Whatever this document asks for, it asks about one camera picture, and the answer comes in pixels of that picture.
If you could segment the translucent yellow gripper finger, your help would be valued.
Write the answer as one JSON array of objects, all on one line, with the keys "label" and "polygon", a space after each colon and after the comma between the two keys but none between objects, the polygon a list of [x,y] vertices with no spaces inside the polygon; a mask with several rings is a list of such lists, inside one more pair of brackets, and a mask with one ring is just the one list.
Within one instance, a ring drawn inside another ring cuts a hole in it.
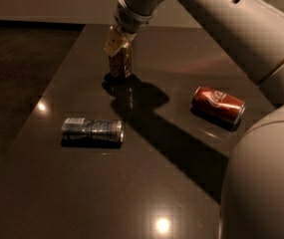
[{"label": "translucent yellow gripper finger", "polygon": [[132,50],[131,47],[125,48],[125,60],[124,60],[124,72],[125,77],[129,78],[132,75]]},{"label": "translucent yellow gripper finger", "polygon": [[129,42],[130,38],[127,33],[119,26],[111,26],[107,34],[105,52],[109,57],[113,57]]}]

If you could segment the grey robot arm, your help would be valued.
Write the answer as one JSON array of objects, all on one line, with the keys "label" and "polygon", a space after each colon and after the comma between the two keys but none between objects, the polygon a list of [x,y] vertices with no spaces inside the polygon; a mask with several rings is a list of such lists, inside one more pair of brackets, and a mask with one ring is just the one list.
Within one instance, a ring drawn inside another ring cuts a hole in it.
[{"label": "grey robot arm", "polygon": [[[105,50],[116,55],[164,0],[118,0]],[[284,239],[284,13],[262,0],[177,0],[241,70],[265,110],[229,156],[218,239]]]}]

